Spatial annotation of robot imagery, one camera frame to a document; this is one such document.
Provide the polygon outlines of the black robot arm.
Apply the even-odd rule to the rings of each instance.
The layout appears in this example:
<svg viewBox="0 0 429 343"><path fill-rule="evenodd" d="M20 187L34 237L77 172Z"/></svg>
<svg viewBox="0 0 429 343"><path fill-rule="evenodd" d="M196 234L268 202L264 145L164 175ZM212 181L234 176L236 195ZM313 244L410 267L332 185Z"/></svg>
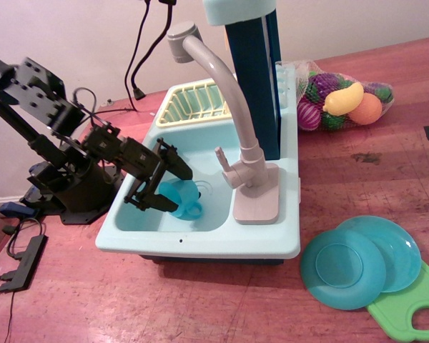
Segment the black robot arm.
<svg viewBox="0 0 429 343"><path fill-rule="evenodd" d="M0 60L0 116L43 162L34 165L29 181L39 200L23 199L33 208L74 213L111 204L122 172L134 177L124 200L144 211L173 212L176 202L156 192L169 172L190 180L192 170L177 148L158 139L152 149L66 98L63 81L26 58L20 65Z"/></svg>

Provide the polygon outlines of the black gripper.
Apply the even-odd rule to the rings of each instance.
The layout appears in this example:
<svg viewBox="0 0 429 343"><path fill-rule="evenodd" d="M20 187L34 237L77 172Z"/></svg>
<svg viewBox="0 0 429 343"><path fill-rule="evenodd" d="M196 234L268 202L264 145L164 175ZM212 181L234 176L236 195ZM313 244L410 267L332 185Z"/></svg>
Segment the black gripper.
<svg viewBox="0 0 429 343"><path fill-rule="evenodd" d="M120 130L111 124L94 125L82 142L82 149L95 161L105 160L133 176L134 181L124 196L126 204L141 211L149 208L174 212L178 204L155 191L169 171L179 179L192 179L189 165L178 155L177 147L159 138L157 155L130 137L120 137ZM161 160L164 167L159 167Z"/></svg>

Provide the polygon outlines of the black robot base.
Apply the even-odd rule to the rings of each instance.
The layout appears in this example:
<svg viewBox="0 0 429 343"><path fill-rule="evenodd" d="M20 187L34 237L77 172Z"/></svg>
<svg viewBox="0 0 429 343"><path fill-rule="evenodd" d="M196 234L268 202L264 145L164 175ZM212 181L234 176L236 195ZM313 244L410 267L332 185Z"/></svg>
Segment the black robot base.
<svg viewBox="0 0 429 343"><path fill-rule="evenodd" d="M109 211L124 174L115 166L89 162L79 173L43 161L32 166L31 187L20 202L42 216L57 215L65 225L91 224Z"/></svg>

